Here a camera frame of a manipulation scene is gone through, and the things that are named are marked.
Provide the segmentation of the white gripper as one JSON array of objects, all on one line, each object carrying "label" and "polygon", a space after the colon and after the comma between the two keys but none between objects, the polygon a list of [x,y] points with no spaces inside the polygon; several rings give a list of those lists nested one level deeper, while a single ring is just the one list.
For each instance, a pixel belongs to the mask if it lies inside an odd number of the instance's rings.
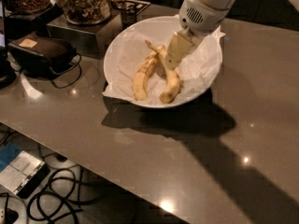
[{"label": "white gripper", "polygon": [[179,10],[181,31],[174,32],[166,50],[165,64],[176,69],[194,45],[199,45],[220,25],[227,9],[215,8],[203,0],[184,0]]}]

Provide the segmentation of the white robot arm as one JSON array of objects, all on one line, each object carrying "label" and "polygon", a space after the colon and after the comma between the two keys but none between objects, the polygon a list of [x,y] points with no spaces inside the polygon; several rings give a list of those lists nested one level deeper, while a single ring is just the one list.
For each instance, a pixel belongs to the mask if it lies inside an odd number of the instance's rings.
[{"label": "white robot arm", "polygon": [[193,53],[226,17],[235,0],[184,0],[178,14],[180,29],[169,42],[165,63],[171,69]]}]

